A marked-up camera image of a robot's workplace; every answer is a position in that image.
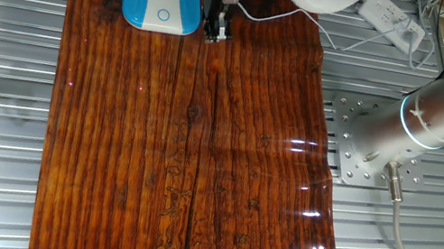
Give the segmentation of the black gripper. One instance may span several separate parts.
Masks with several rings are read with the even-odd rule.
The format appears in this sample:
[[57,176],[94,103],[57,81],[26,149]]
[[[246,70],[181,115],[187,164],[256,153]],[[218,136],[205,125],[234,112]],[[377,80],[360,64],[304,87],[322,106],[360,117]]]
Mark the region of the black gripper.
[[239,0],[204,0],[205,42],[214,43],[232,38],[233,7]]

